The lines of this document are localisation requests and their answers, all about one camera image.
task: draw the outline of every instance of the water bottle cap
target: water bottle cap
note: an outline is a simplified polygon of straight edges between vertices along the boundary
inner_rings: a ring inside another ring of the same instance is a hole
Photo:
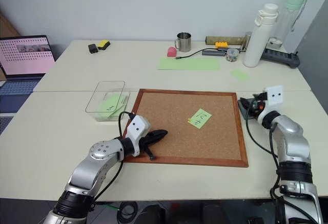
[[[268,17],[274,17],[274,16],[276,16],[276,14],[278,12],[278,6],[275,4],[265,4],[262,11]]]
[[[304,0],[286,0],[285,8],[289,10],[299,10],[304,3]]]
[[[275,4],[265,4],[262,10],[258,11],[255,18],[255,24],[259,27],[261,25],[273,25],[278,16],[278,6]]]

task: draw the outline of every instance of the cork board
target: cork board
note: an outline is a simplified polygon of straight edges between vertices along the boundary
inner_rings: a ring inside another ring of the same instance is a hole
[[[212,114],[201,129],[188,123],[199,108]],[[132,111],[168,134],[150,146],[155,160],[127,162],[248,167],[236,93],[140,89]]]

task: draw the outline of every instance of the white wall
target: white wall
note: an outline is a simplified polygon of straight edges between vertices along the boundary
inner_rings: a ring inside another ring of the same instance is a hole
[[[324,0],[307,7],[286,40],[294,51]],[[265,3],[283,0],[0,0],[0,9],[24,35],[47,34],[62,52],[74,39],[169,39],[188,31],[193,40],[242,36]]]

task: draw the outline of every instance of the yellow object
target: yellow object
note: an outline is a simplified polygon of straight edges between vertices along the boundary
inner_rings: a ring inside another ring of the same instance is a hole
[[[219,47],[228,47],[228,43],[227,42],[215,42],[215,48],[219,48]]]
[[[194,125],[196,128],[201,129],[201,127],[206,123],[208,119],[210,119],[212,115],[206,112],[203,109],[199,109],[193,117],[188,119],[188,123]]]
[[[104,40],[102,40],[102,41],[97,45],[97,47],[98,47],[98,49],[100,49],[100,50],[104,50],[104,49],[106,49],[107,46],[109,46],[109,45],[110,45],[109,40],[104,39]]]

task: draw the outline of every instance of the transparent bin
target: transparent bin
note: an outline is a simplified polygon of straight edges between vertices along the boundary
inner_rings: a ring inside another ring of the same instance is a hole
[[[86,107],[86,112],[96,121],[118,121],[125,110],[130,93],[125,91],[125,82],[99,82]]]

